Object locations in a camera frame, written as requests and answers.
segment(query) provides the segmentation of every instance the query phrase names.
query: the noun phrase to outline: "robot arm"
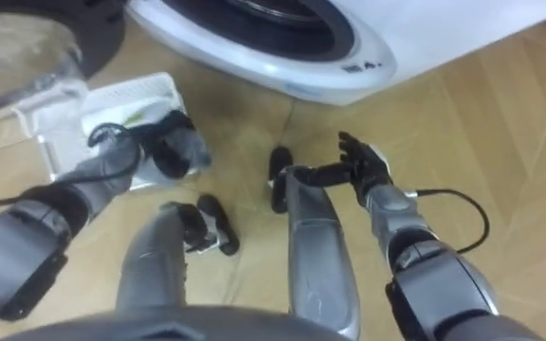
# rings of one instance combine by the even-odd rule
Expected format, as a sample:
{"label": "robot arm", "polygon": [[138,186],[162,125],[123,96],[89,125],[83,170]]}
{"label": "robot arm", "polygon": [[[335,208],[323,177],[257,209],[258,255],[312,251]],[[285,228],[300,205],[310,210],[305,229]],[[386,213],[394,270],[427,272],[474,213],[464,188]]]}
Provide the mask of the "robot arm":
{"label": "robot arm", "polygon": [[140,147],[129,135],[105,134],[99,156],[50,185],[27,190],[0,213],[1,319],[30,313],[64,267],[72,239],[130,187]]}
{"label": "robot arm", "polygon": [[441,242],[418,213],[416,201],[396,187],[383,157],[341,133],[341,159],[351,165],[358,202],[391,268],[386,287],[406,340],[541,340],[518,322],[499,316],[494,291],[480,271]]}

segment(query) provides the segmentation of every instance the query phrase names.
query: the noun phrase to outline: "wire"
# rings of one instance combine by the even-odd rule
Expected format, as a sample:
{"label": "wire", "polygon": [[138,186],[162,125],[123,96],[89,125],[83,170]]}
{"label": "wire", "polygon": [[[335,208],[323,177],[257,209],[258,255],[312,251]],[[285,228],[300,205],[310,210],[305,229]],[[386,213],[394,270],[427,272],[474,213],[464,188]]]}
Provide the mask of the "wire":
{"label": "wire", "polygon": [[[108,122],[102,123],[98,127],[94,128],[92,133],[90,133],[90,136],[88,136],[87,146],[92,148],[98,145],[99,143],[101,143],[105,139],[105,137],[107,137],[108,134],[111,134],[110,130],[118,130],[119,135],[127,135],[130,138],[132,138],[135,143],[135,146],[136,146],[135,157],[132,160],[132,163],[128,167],[112,174],[84,176],[84,177],[54,182],[50,185],[51,186],[78,185],[78,184],[85,184],[85,183],[91,183],[91,182],[108,181],[108,180],[113,180],[113,179],[117,179],[124,176],[133,175],[137,171],[138,167],[140,166],[141,149],[140,149],[140,144],[137,142],[136,138],[132,135],[132,132],[130,132],[124,126],[117,123],[108,123]],[[20,199],[21,199],[20,196],[13,197],[13,198],[0,199],[0,206],[13,205],[16,202],[18,202],[18,200]]]}
{"label": "wire", "polygon": [[468,196],[468,195],[466,195],[466,194],[464,194],[462,192],[459,192],[456,189],[450,189],[450,188],[417,189],[416,194],[417,194],[418,197],[438,195],[438,194],[455,195],[455,196],[458,196],[459,198],[467,201],[469,204],[471,204],[473,207],[475,207],[478,210],[478,212],[482,216],[482,220],[483,220],[482,235],[476,241],[474,241],[472,244],[470,244],[470,245],[468,245],[466,247],[463,247],[461,249],[458,249],[456,252],[458,252],[459,254],[465,254],[465,253],[467,253],[469,251],[475,250],[476,248],[480,247],[488,239],[488,237],[490,236],[490,219],[488,219],[488,215],[485,213],[485,210],[483,209],[483,207],[477,201],[475,201],[473,198],[471,198],[470,196]]}

